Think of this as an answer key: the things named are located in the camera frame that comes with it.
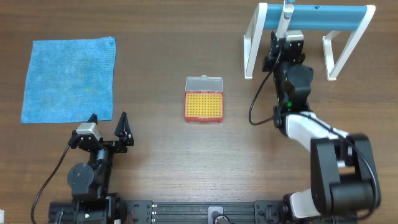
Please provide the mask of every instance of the transparent lid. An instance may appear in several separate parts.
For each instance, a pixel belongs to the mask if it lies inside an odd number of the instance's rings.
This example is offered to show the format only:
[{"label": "transparent lid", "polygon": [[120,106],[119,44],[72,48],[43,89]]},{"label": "transparent lid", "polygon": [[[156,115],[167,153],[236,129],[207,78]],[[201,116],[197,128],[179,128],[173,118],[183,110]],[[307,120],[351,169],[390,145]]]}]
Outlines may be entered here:
[{"label": "transparent lid", "polygon": [[221,77],[187,77],[185,91],[223,91],[223,78]]}]

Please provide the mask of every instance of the blue cloth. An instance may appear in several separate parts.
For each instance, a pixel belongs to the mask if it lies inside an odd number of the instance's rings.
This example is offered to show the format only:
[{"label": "blue cloth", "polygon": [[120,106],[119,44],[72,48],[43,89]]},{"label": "blue cloth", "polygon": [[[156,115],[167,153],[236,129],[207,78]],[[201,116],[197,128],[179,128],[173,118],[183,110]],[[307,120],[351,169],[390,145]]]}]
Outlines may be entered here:
[{"label": "blue cloth", "polygon": [[33,41],[21,123],[111,120],[115,56],[113,37]]}]

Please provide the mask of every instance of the white stand leg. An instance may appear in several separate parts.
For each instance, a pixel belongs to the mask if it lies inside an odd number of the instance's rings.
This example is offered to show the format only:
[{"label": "white stand leg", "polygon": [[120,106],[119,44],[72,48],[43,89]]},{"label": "white stand leg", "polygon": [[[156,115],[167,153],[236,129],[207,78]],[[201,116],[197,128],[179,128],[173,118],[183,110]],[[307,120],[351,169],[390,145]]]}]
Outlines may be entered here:
[{"label": "white stand leg", "polygon": [[262,30],[266,22],[267,3],[259,3],[243,36],[244,78],[252,79],[254,64],[260,46]]},{"label": "white stand leg", "polygon": [[325,65],[326,65],[326,72],[328,75],[328,80],[333,81],[336,80],[337,75],[340,73],[343,65],[346,63],[348,57],[351,55],[352,51],[354,50],[356,44],[360,40],[362,34],[365,32],[366,28],[368,27],[374,11],[376,10],[375,6],[366,6],[368,10],[365,13],[361,23],[359,24],[356,31],[352,32],[348,38],[347,44],[344,47],[343,52],[341,53],[339,59],[336,62],[333,59],[333,51],[331,49],[331,40],[336,35],[340,33],[340,31],[331,31],[328,35],[322,38],[323,42],[323,51],[325,53]]}]

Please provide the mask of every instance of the wooden table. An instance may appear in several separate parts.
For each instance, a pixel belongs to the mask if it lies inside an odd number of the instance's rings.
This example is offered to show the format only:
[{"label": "wooden table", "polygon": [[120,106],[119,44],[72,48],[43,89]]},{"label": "wooden table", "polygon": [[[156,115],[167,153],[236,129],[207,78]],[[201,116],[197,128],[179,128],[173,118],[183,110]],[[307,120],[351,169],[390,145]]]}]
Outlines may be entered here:
[{"label": "wooden table", "polygon": [[[269,1],[281,3],[282,0]],[[105,139],[126,111],[136,145],[117,155],[111,191],[125,199],[162,202],[280,200],[310,186],[309,153],[271,123],[251,126],[248,109],[265,73],[264,32],[253,80],[243,75],[243,34],[258,1],[13,1],[0,2],[0,208],[9,223],[29,223],[37,191],[57,164],[72,124],[20,124],[33,40],[115,37],[114,116],[99,123]],[[300,1],[316,4],[316,1]],[[321,38],[305,31],[305,64],[315,71],[309,102],[318,117],[351,133],[366,133],[382,190],[380,209],[363,223],[394,223],[398,210],[398,4],[376,13],[338,80],[326,80]],[[347,4],[324,1],[322,4]],[[333,39],[338,54],[348,34]],[[186,123],[185,78],[223,77],[224,122]],[[254,119],[272,114],[275,87],[265,84]],[[88,154],[70,150],[42,194],[36,220],[49,202],[71,199],[67,172]]]}]

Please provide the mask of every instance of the black cable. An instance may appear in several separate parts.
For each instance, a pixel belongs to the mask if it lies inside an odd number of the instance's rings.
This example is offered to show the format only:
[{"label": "black cable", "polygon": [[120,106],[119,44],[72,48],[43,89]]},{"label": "black cable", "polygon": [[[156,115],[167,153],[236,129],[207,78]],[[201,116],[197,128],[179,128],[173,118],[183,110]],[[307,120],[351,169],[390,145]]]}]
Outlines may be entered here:
[{"label": "black cable", "polygon": [[[287,115],[299,115],[299,116],[303,116],[305,118],[308,118],[312,121],[314,121],[315,123],[319,124],[321,127],[325,128],[326,130],[328,130],[330,133],[335,134],[338,136],[338,138],[340,138],[342,141],[344,141],[345,143],[347,143],[347,145],[351,146],[351,148],[353,149],[353,151],[358,155],[358,157],[365,163],[366,168],[368,169],[372,181],[371,181],[371,187],[372,187],[372,191],[373,191],[373,205],[372,207],[369,209],[369,212],[361,217],[357,217],[356,215],[351,215],[351,216],[342,216],[346,219],[349,220],[364,220],[366,218],[369,218],[372,213],[375,211],[375,209],[377,209],[377,202],[379,201],[379,187],[377,186],[377,181],[376,181],[376,176],[373,173],[373,170],[371,168],[371,166],[369,165],[368,160],[366,160],[365,156],[363,155],[363,153],[354,145],[354,143],[352,143],[350,140],[346,139],[344,136],[342,136],[341,134],[337,133],[334,131],[333,127],[328,127],[325,124],[323,124],[322,122],[320,122],[319,120],[311,117],[311,115],[307,115],[307,114],[302,114],[302,113],[295,113],[295,112],[288,112],[288,113],[282,113],[280,114],[281,116],[287,116]],[[268,118],[266,120],[270,121],[272,120],[274,117]]]},{"label": "black cable", "polygon": [[274,66],[269,70],[269,73],[267,74],[267,76],[265,77],[265,79],[262,81],[262,83],[261,83],[259,89],[257,90],[256,95],[255,95],[254,98],[253,98],[253,101],[251,102],[250,109],[249,109],[249,122],[250,122],[252,125],[260,125],[260,124],[264,124],[264,123],[266,123],[266,122],[272,120],[272,118],[268,118],[268,119],[265,119],[264,121],[260,121],[260,122],[256,122],[256,123],[255,123],[255,122],[253,122],[253,121],[251,120],[251,111],[252,111],[252,109],[253,109],[253,106],[254,106],[254,103],[256,102],[257,97],[258,97],[259,94],[260,94],[260,91],[261,91],[261,89],[262,89],[262,86],[264,86],[264,84],[265,84],[265,82],[268,80],[269,76],[272,74],[272,72],[274,72],[274,70],[275,70],[277,64],[279,63],[279,59],[280,59],[280,56],[281,56],[281,55],[282,55],[282,46],[279,44],[279,53],[278,53],[278,57],[276,58],[275,64],[274,64]]},{"label": "black cable", "polygon": [[65,158],[65,155],[67,154],[67,152],[68,152],[68,150],[69,150],[69,147],[70,147],[70,146],[68,145],[68,146],[65,148],[65,150],[64,150],[64,152],[63,152],[63,154],[62,154],[62,156],[61,156],[61,159],[60,159],[60,161],[58,162],[57,166],[55,167],[54,171],[51,173],[50,177],[48,177],[48,179],[44,182],[42,188],[41,188],[41,189],[39,190],[39,192],[37,193],[36,199],[35,199],[35,201],[33,202],[33,205],[32,205],[32,210],[30,211],[30,219],[32,220],[32,223],[33,223],[33,224],[36,224],[35,217],[34,217],[34,213],[35,213],[35,207],[36,207],[37,201],[39,200],[39,197],[40,197],[40,195],[42,194],[42,192],[43,192],[45,186],[50,182],[51,178],[55,175],[55,173],[57,172],[58,168],[60,167],[60,165],[61,165],[61,163],[62,163],[62,161],[63,161],[63,158]]}]

